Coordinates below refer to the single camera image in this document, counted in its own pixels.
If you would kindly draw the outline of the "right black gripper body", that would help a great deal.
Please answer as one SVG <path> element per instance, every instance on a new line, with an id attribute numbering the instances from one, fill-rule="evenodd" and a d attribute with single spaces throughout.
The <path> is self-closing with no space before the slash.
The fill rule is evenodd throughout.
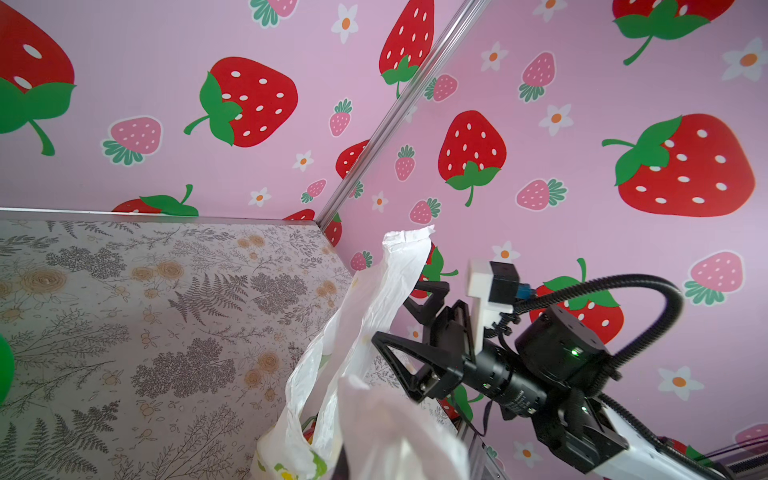
<path id="1" fill-rule="evenodd" d="M 590 414 L 587 391 L 611 355 L 591 330 L 559 306 L 550 306 L 515 341 L 513 350 L 484 339 L 473 352 L 469 311 L 444 305 L 423 344 L 447 353 L 447 397 L 468 386 L 497 404 L 506 420 L 581 420 Z"/>

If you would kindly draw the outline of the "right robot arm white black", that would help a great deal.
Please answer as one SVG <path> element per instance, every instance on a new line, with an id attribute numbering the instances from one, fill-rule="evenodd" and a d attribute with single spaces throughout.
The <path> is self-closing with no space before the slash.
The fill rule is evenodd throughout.
<path id="1" fill-rule="evenodd" d="M 665 299 L 659 318 L 617 353 L 568 313 L 564 303 L 613 289 L 643 288 Z M 531 421 L 537 439 L 564 463 L 606 479 L 718 479 L 721 472 L 675 450 L 608 396 L 605 385 L 623 365 L 665 335 L 681 315 L 684 299 L 669 281 L 625 274 L 598 278 L 528 299 L 516 298 L 495 325 L 490 341 L 470 330 L 466 303 L 446 306 L 448 285 L 424 282 L 426 302 L 407 300 L 425 328 L 417 342 L 378 332 L 373 345 L 416 402 L 451 397 L 460 386 L 483 395 L 504 420 Z M 539 317 L 508 345 L 510 324 L 530 311 Z"/>

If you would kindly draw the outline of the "white lemon print plastic bag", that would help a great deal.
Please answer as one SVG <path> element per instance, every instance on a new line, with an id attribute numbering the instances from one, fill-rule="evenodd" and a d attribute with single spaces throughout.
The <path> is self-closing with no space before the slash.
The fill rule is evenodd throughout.
<path id="1" fill-rule="evenodd" d="M 388 332 L 427 259 L 431 226 L 393 231 L 358 272 L 289 376 L 286 405 L 257 442 L 255 479 L 467 479 L 465 444 L 402 388 L 371 386 L 372 339 Z"/>

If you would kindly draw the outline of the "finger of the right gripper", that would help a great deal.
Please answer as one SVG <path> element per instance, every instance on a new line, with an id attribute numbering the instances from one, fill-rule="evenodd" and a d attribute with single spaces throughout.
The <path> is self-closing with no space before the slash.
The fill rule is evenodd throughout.
<path id="1" fill-rule="evenodd" d="M 445 297 L 450 292 L 450 285 L 444 281 L 418 281 L 415 289 L 428 293 L 424 302 L 419 304 L 408 296 L 403 306 L 420 325 L 431 326 L 445 305 Z"/>
<path id="2" fill-rule="evenodd" d="M 447 353 L 434 346 L 390 333 L 376 332 L 372 344 L 394 373 L 406 396 L 415 403 L 447 397 Z"/>

